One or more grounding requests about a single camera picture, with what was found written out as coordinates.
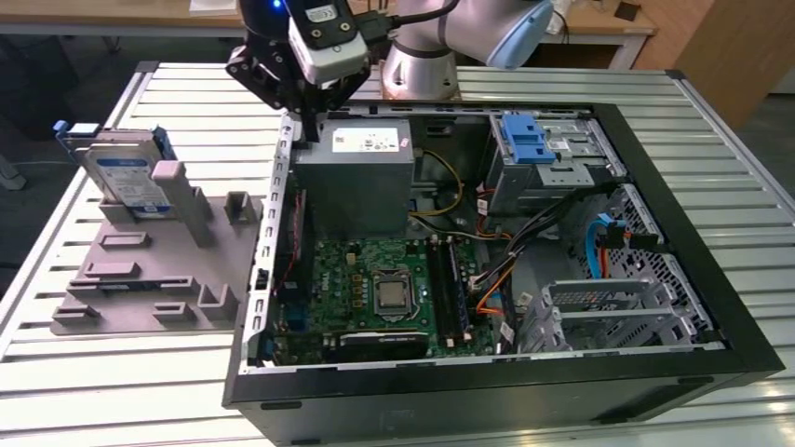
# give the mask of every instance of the green circuit board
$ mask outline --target green circuit board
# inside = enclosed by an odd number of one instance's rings
[[[295,362],[321,361],[321,339],[313,334],[366,331],[414,331],[430,336],[430,358],[492,355],[493,331],[486,324],[471,328],[473,340],[449,347],[439,340],[426,260],[426,241],[321,240],[315,246],[314,296],[309,304],[306,333],[291,334],[289,350]],[[475,245],[466,238],[454,243],[463,278],[477,273]],[[410,289],[403,315],[379,309],[379,281],[394,280]]]

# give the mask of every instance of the cable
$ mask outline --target cable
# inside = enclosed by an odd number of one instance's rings
[[[478,217],[478,223],[475,225],[475,229],[478,231],[478,236],[484,236],[484,237],[494,237],[494,238],[504,238],[508,240],[512,240],[512,235],[509,233],[486,233],[486,231],[484,230],[484,223],[486,221],[486,216],[482,214]]]
[[[435,11],[429,11],[422,14],[413,14],[410,16],[391,16],[393,26],[401,28],[405,25],[413,23],[421,23],[422,21],[435,20],[439,17],[450,14],[450,12],[459,5],[461,0],[453,0],[446,6],[441,7]]]
[[[442,205],[442,202],[439,201],[439,194],[434,195],[434,208],[437,210],[441,210],[442,208],[445,208]],[[453,218],[450,213],[447,212],[446,214],[442,215],[442,217],[445,217],[445,220],[450,224],[450,228],[453,228],[454,231],[458,230],[459,224],[457,223],[457,220]]]
[[[475,310],[479,314],[502,314],[502,311],[500,309],[484,307],[484,305],[486,305],[486,301],[489,300],[489,297],[493,296],[493,293],[498,289],[500,284],[502,284],[502,281],[505,281],[506,278],[509,277],[509,275],[512,275],[512,272],[514,272],[514,267],[516,267],[516,264],[512,265],[512,267],[504,272],[504,274],[500,277],[500,279],[497,280],[496,284],[493,284],[493,287],[490,287],[489,291],[486,291],[486,293],[484,294],[484,297],[481,298],[481,301],[479,301],[478,305],[475,306]]]
[[[517,307],[514,302],[514,284],[513,284],[514,275],[510,275],[506,280],[500,285],[500,298],[502,304],[502,313],[504,313],[504,323],[512,328],[514,331],[514,335],[518,333],[517,330]],[[512,337],[510,334],[504,333],[501,331],[500,335],[500,342],[502,345],[509,346],[509,349],[501,349],[500,352],[505,354],[516,354],[517,351],[517,342],[516,337]]]
[[[561,41],[561,43],[569,45],[572,43],[570,23],[568,22],[568,18],[565,17],[565,15],[561,14],[556,9],[552,12],[554,12],[556,15],[564,21],[564,40]]]
[[[610,229],[612,225],[618,225],[626,228],[626,221],[614,220],[610,214],[601,212],[597,215],[597,220],[593,221],[586,230],[586,260],[588,268],[592,271],[592,276],[597,278],[608,278],[608,250],[606,246],[597,247],[597,232],[601,228]]]
[[[459,173],[457,172],[454,167],[450,165],[450,163],[447,163],[447,161],[445,161],[445,159],[441,157],[439,154],[437,154],[434,151],[429,151],[429,150],[423,150],[423,154],[429,154],[430,156],[437,158],[437,161],[439,161],[443,164],[443,166],[447,168],[447,170],[455,177],[457,184],[459,185],[459,195],[457,196],[457,200],[453,202],[453,205],[450,205],[447,208],[445,208],[442,210],[431,210],[431,211],[413,211],[409,215],[410,216],[442,216],[447,212],[453,211],[461,204],[461,201],[463,199],[463,182],[461,181]]]
[[[445,235],[457,235],[457,236],[463,236],[463,237],[469,237],[471,239],[475,240],[496,240],[493,237],[481,237],[477,235],[471,235],[470,233],[465,233],[463,231],[447,231],[447,230],[442,230],[442,228],[437,225],[434,225],[431,222],[429,222],[426,219],[423,219],[421,216],[409,216],[411,219],[414,219],[418,224],[421,224],[426,230],[431,231],[433,233],[442,233]]]
[[[506,246],[502,258],[496,262],[497,267],[481,274],[478,279],[475,279],[475,284],[481,284],[484,281],[489,280],[489,278],[497,275],[508,267],[509,263],[516,261],[520,254],[522,254],[522,251],[526,249],[530,240],[558,223],[577,202],[597,194],[612,194],[618,187],[620,183],[608,182],[590,188],[578,189],[540,211],[514,235],[514,238]]]

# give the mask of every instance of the motherboard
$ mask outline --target motherboard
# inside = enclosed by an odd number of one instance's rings
[[[489,319],[467,309],[477,272],[466,238],[318,241],[311,300],[282,309],[281,364],[492,355]]]

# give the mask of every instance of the floor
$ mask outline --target floor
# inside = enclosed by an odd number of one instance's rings
[[[223,62],[235,46],[218,39],[123,38],[123,50],[109,54],[98,37],[63,42],[82,79],[67,93],[77,118],[103,122],[117,105],[139,61]],[[772,96],[740,136],[790,194],[795,195],[795,95]],[[0,117],[0,154],[27,177],[23,191],[0,188],[0,296],[46,225],[77,167],[55,142],[33,142]]]

